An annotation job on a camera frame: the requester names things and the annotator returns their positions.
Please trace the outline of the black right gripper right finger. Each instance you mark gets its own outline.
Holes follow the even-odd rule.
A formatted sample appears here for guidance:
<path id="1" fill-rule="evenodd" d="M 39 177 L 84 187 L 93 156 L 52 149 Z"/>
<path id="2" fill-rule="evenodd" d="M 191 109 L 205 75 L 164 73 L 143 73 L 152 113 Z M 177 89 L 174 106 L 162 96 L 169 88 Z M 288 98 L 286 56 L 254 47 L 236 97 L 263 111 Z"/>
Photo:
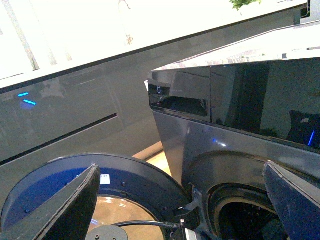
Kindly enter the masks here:
<path id="1" fill-rule="evenodd" d="M 268 197 L 292 240 L 320 238 L 320 188 L 267 161 L 263 178 Z"/>

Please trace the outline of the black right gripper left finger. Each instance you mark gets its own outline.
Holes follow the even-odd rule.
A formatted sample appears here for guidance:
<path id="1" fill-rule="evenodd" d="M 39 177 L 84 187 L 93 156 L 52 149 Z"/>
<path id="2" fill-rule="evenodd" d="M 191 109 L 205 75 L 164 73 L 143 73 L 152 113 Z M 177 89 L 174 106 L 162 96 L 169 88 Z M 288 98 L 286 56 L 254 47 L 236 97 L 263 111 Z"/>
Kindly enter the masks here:
<path id="1" fill-rule="evenodd" d="M 88 167 L 29 216 L 0 235 L 2 240 L 84 240 L 96 208 L 100 167 Z"/>

